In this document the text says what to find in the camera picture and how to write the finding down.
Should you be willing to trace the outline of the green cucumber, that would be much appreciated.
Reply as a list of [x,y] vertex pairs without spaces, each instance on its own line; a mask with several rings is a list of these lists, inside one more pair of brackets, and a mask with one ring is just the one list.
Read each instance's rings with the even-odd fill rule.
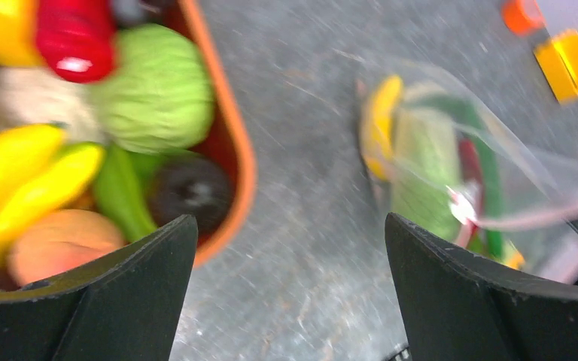
[[473,141],[482,168],[484,202],[479,212],[488,216],[501,215],[503,200],[499,168],[494,151],[484,141],[485,122],[476,106],[465,99],[445,95],[431,96],[425,104],[445,111],[453,120],[472,129],[472,132],[464,133],[464,138]]

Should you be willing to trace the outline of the clear zip top bag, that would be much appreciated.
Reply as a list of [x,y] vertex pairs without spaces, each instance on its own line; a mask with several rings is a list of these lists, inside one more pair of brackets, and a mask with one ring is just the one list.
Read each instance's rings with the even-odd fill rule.
[[578,280],[578,160],[523,144],[446,70],[359,68],[360,154],[382,213],[507,267]]

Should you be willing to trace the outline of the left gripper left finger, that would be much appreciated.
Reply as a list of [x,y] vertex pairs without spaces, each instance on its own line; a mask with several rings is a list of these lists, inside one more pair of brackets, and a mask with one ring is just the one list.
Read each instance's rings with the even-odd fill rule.
[[0,360],[167,360],[196,254],[178,217],[68,272],[0,292]]

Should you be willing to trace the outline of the red chili pepper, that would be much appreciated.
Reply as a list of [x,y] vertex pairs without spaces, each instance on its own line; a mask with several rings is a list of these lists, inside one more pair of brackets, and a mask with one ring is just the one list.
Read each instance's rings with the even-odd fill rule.
[[458,153],[464,183],[453,191],[452,195],[452,213],[462,224],[455,243],[460,247],[468,248],[477,232],[477,226],[472,219],[482,210],[484,184],[479,156],[473,141],[461,138],[458,142]]

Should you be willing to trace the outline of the green napa cabbage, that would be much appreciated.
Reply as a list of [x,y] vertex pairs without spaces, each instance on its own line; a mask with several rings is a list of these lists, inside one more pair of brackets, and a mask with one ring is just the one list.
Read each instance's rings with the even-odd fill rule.
[[462,183],[450,117],[432,108],[401,109],[394,130],[391,211],[448,241],[460,223],[449,210],[448,186]]

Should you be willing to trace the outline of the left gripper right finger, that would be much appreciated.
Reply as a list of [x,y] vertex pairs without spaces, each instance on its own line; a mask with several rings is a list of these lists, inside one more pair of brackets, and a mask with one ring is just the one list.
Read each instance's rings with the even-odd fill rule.
[[416,360],[578,360],[578,286],[516,271],[397,214],[388,261]]

